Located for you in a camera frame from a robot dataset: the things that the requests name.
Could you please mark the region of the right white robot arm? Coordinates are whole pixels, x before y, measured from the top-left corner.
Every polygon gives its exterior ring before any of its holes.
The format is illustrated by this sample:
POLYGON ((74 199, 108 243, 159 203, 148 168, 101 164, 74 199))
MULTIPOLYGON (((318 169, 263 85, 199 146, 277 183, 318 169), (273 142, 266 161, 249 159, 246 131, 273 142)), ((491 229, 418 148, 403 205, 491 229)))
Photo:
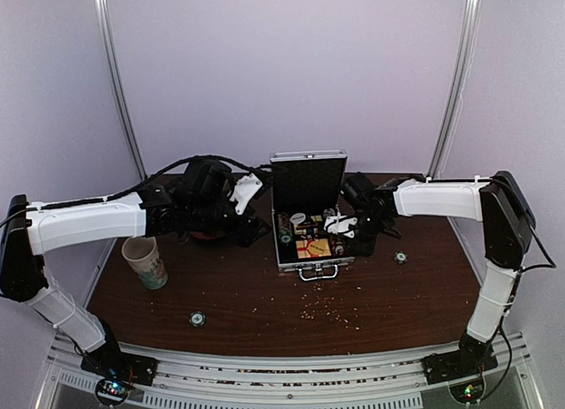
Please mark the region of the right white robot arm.
POLYGON ((486 361, 482 344, 494 337, 512 305, 535 232, 535 217, 513 175, 505 170, 471 179, 412 175, 377 186, 358 172, 344 180, 340 194, 354 212, 328 221, 326 229, 345 237, 356 255, 372 255, 378 235, 395 235, 397 217, 440 216, 481 223, 486 276, 463 333, 467 344, 452 359, 458 374, 472 374, 486 361))

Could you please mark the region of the aluminium poker case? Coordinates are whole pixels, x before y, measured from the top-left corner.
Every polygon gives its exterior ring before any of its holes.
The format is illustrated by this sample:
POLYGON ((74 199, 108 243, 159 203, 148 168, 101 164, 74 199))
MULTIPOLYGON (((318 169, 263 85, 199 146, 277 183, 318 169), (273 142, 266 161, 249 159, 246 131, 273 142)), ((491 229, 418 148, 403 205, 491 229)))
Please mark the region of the aluminium poker case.
POLYGON ((281 273, 295 273, 304 282, 333 280, 339 270, 354 262, 345 237, 339 236, 347 246, 346 254, 320 258, 298 259, 296 241, 302 239, 327 239, 331 236, 323 231, 323 212, 335 209, 340 212, 338 202, 340 186, 347 164, 347 153, 343 149, 278 152, 269 157, 273 165, 271 188, 271 215, 275 236, 277 268, 281 273), (315 233, 297 234, 296 225, 291 224, 293 240, 288 245, 279 241, 277 215, 285 212, 291 217, 305 213, 305 222, 319 222, 315 233))

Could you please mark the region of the yellow round button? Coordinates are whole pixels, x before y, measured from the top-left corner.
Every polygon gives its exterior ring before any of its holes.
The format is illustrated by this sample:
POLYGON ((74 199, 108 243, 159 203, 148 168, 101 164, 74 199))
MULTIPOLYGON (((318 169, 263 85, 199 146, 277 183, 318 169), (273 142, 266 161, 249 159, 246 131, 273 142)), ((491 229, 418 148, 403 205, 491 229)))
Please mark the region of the yellow round button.
POLYGON ((325 246, 317 242, 312 242, 308 245, 308 251, 311 254, 323 254, 325 252, 325 246))

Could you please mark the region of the red Texas Hold'em card box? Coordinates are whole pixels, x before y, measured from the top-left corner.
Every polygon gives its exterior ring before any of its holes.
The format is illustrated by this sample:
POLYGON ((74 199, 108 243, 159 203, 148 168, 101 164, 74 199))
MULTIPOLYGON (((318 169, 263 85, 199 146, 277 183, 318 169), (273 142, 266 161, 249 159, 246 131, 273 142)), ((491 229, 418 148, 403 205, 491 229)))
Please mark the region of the red Texas Hold'em card box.
POLYGON ((320 258, 331 256, 327 239, 302 239, 296 241, 298 259, 320 258))

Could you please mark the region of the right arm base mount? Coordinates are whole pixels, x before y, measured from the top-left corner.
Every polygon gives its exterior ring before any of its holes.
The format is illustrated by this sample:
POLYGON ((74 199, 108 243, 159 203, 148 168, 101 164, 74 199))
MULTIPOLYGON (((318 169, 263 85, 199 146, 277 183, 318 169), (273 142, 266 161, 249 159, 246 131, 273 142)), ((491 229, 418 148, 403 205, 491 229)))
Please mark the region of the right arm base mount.
POLYGON ((433 353, 422 359, 428 385, 446 383, 459 404, 473 405, 486 394, 485 371, 498 367, 493 347, 433 353))

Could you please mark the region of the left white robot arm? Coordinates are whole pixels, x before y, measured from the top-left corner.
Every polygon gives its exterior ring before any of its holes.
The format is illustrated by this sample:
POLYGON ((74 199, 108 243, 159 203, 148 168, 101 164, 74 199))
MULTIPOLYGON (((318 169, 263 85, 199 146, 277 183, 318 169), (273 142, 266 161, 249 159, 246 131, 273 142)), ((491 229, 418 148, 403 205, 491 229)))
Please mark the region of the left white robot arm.
POLYGON ((1 295, 31 307, 69 337, 108 377, 127 359, 103 320, 83 306, 78 290, 100 270, 96 256, 117 239, 218 233, 248 247, 269 231, 251 202, 270 186, 266 165, 251 167, 218 155, 181 161, 185 172, 169 183, 157 171, 122 192, 70 201, 11 198, 1 222, 1 295))

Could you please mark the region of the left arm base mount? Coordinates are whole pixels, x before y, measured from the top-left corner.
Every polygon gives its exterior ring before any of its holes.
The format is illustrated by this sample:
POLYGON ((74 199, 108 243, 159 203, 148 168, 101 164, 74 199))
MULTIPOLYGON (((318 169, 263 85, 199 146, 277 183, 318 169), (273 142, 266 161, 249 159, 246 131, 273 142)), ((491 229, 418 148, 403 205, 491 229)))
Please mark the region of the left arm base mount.
POLYGON ((158 361, 155 358, 123 354, 123 365, 102 368, 90 356, 83 356, 80 367, 101 377, 94 386, 94 396, 100 404, 115 407, 123 404, 138 385, 153 384, 158 361))

